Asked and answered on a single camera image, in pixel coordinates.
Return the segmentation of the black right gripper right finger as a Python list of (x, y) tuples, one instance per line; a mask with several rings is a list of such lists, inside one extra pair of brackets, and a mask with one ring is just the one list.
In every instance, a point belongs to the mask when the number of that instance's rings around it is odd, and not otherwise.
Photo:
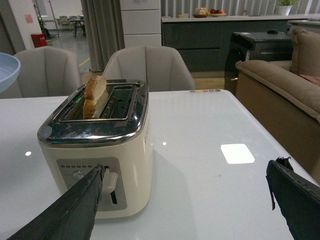
[(290, 159), (279, 157), (268, 162), (266, 180), (272, 209), (279, 205), (295, 240), (318, 240), (320, 187), (295, 173)]

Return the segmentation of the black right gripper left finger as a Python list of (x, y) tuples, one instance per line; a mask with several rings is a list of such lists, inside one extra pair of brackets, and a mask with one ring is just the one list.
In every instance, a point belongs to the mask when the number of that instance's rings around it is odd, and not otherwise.
[(89, 240), (105, 169), (98, 164), (10, 240)]

